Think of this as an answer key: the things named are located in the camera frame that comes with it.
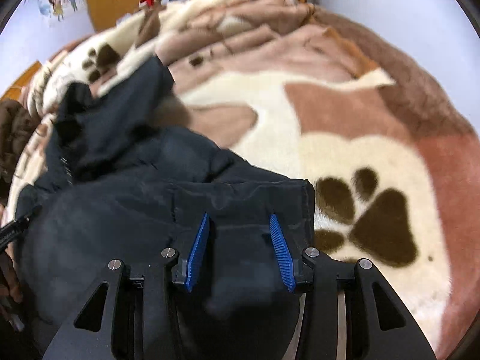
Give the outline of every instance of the brown paw print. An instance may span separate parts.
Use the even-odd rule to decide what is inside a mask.
[[[350,228],[346,237],[338,231],[315,229],[316,247],[331,254],[351,242],[388,266],[412,264],[418,250],[410,231],[405,195],[394,188],[375,194],[378,176],[371,168],[358,169],[351,184],[353,192],[339,178],[321,178],[315,183],[316,205],[321,213]],[[361,206],[366,209],[356,218],[356,207]]]
[[[120,61],[120,55],[109,44],[99,47],[98,52],[91,48],[82,62],[82,69],[88,74],[90,84],[97,81],[105,72]]]

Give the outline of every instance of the cartoon girl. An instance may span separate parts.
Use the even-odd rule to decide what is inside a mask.
[[[53,14],[58,17],[58,21],[60,21],[60,16],[63,19],[62,0],[49,0],[49,3],[52,4]]]

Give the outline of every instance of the fluffy blanket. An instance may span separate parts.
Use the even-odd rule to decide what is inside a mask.
[[[101,97],[152,53],[176,81],[152,124],[187,126],[253,165],[308,179],[315,245],[372,259],[446,358],[480,309],[479,140],[411,58],[313,5],[170,3],[62,56],[35,92],[46,121],[18,164],[4,221],[43,169],[68,84],[91,83]]]

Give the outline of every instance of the black jacket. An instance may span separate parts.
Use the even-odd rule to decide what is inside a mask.
[[[18,249],[34,339],[45,350],[75,298],[114,258],[149,262],[198,228],[207,212],[214,246],[187,301],[178,295],[189,359],[281,359],[299,300],[280,276],[269,236],[313,238],[314,190],[251,166],[180,127],[152,130],[148,116],[173,79],[155,57],[102,99],[70,86],[46,150],[47,168],[26,187],[17,216],[42,204]]]

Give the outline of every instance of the metal screw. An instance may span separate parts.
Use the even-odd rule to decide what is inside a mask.
[[[305,249],[305,254],[308,257],[318,257],[320,252],[316,247],[308,247],[307,249]]]
[[[363,269],[370,269],[370,268],[373,267],[373,264],[371,263],[371,261],[369,259],[361,259],[360,260],[360,266]]]
[[[172,247],[166,247],[164,250],[162,250],[162,256],[166,259],[175,256],[175,253],[175,249]]]
[[[109,268],[114,271],[122,266],[122,262],[119,259],[113,259],[109,262]]]

